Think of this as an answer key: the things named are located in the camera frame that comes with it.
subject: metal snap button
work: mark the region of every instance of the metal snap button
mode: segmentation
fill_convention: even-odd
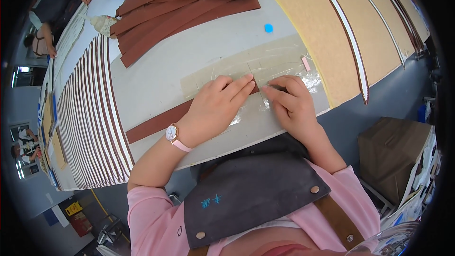
[[[197,238],[197,239],[202,239],[202,238],[204,238],[204,237],[205,237],[205,232],[204,232],[204,231],[198,232],[198,233],[196,234],[196,238]]]
[[[310,189],[310,192],[313,193],[313,194],[319,192],[319,187],[318,187],[318,186],[312,187],[312,188]]]

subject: apron strap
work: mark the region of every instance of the apron strap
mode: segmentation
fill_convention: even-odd
[[[352,220],[331,196],[327,195],[313,203],[327,219],[328,224],[335,231],[347,251],[365,240]],[[206,256],[208,248],[209,245],[190,249],[188,256]]]

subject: watch face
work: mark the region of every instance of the watch face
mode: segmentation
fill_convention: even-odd
[[[173,125],[170,125],[166,130],[166,139],[173,141],[177,137],[177,128]]]

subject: cardboard box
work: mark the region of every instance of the cardboard box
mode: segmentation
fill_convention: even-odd
[[[381,117],[359,134],[360,176],[398,206],[414,181],[432,125]]]

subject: white work table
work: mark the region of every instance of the white work table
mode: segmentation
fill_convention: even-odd
[[[123,1],[93,0],[87,15],[114,16]],[[294,26],[275,0],[259,0],[259,3],[261,9],[219,18],[169,37],[127,69],[120,60],[117,40],[110,39],[111,79],[123,130],[126,132],[191,99],[196,85],[199,87],[220,74],[238,77],[245,74],[245,67],[253,73],[259,87],[273,77],[298,74],[313,95],[316,113],[328,111],[319,74]],[[273,25],[272,33],[265,32],[266,23]],[[97,31],[86,20],[61,71],[55,73],[57,101],[77,61],[95,36]],[[302,55],[308,57],[310,72],[302,64]],[[238,151],[283,132],[264,94],[250,95],[231,126],[188,154],[177,169]],[[130,144],[134,161],[163,133],[164,130]],[[69,166],[60,170],[51,163],[64,187],[76,188]]]

